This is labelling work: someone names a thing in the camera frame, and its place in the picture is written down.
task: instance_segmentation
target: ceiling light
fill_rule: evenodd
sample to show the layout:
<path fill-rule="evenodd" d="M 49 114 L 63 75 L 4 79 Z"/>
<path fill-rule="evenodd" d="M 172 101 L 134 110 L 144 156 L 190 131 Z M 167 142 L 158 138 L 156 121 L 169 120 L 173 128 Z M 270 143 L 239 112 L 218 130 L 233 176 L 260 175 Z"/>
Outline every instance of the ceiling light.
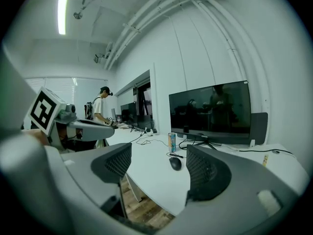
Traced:
<path fill-rule="evenodd" d="M 67 0 L 58 0 L 58 29 L 59 34 L 65 35 Z"/>

